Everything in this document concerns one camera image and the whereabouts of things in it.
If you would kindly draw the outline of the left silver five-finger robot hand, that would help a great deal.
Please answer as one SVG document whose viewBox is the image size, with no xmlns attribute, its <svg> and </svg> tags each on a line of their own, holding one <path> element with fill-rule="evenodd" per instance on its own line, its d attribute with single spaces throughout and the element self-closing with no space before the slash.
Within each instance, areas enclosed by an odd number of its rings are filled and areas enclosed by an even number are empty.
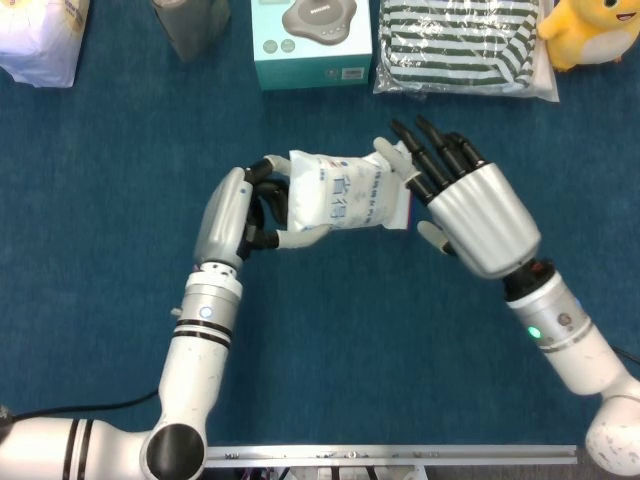
<svg viewBox="0 0 640 480">
<path fill-rule="evenodd" d="M 254 250 L 299 249 L 327 235 L 327 224 L 289 231 L 287 225 L 291 161 L 267 155 L 255 164 L 232 168 L 221 180 L 204 210 L 194 249 L 194 262 L 222 263 L 239 269 Z M 280 230 L 265 228 L 267 203 Z"/>
</svg>

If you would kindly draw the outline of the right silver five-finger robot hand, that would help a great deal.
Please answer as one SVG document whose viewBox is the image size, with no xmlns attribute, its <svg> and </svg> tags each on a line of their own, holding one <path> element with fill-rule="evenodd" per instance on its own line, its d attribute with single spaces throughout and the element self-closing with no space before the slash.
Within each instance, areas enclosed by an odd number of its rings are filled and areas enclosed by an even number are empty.
<svg viewBox="0 0 640 480">
<path fill-rule="evenodd" d="M 498 165 L 457 132 L 442 133 L 421 115 L 415 125 L 431 149 L 397 120 L 391 129 L 408 153 L 383 137 L 373 145 L 430 212 L 418 225 L 423 238 L 485 279 L 504 278 L 532 261 L 540 231 Z"/>
</svg>

